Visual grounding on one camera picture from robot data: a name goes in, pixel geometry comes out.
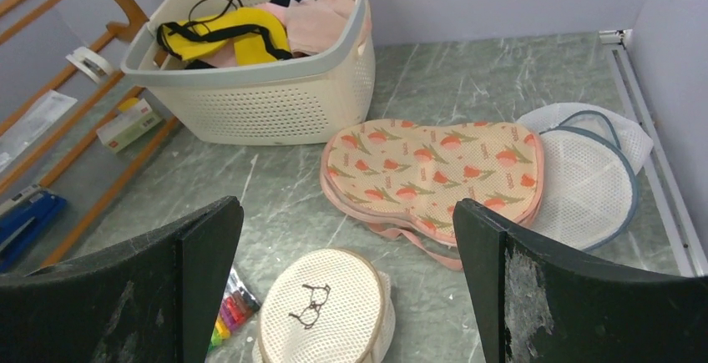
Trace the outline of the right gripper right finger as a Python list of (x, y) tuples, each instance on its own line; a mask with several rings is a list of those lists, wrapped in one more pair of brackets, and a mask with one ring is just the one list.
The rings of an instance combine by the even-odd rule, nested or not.
[(453, 228), (486, 361), (706, 361), (706, 277), (618, 265), (471, 199)]

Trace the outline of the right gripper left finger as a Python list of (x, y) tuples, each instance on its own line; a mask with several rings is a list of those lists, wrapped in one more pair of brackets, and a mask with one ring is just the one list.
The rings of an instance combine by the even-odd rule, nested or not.
[(202, 362), (244, 222), (234, 196), (1, 278), (4, 362)]

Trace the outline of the yellow black item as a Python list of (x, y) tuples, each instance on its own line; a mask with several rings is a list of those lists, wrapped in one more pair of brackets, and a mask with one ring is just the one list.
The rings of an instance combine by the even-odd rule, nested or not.
[(183, 21), (161, 23), (156, 43), (184, 68), (234, 68), (294, 58), (284, 24), (285, 8), (273, 3), (246, 7), (241, 0), (221, 0), (220, 13), (195, 18), (196, 3)]

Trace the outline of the beige mesh laundry bag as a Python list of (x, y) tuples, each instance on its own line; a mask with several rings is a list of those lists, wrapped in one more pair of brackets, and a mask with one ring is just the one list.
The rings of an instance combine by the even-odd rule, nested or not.
[(380, 363), (395, 326), (388, 274), (350, 250), (315, 250), (271, 286), (260, 308), (252, 359)]

